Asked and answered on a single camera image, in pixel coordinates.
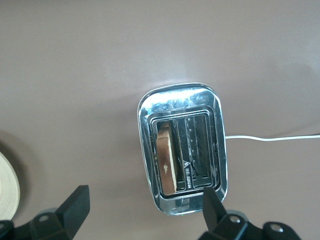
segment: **tape roll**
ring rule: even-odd
[[[20,186],[14,168],[0,152],[0,220],[11,220],[20,200]]]

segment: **bread slice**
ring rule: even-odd
[[[156,154],[160,171],[162,192],[170,196],[177,192],[177,159],[175,156],[172,128],[164,123],[157,134]]]

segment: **reflective metal surface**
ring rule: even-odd
[[[171,196],[162,192],[157,165],[157,126],[163,122],[172,122],[182,166],[180,189]],[[161,211],[202,210],[203,187],[213,187],[223,201],[228,189],[225,131],[220,100],[211,88],[189,83],[153,90],[138,106],[138,123],[149,187]]]

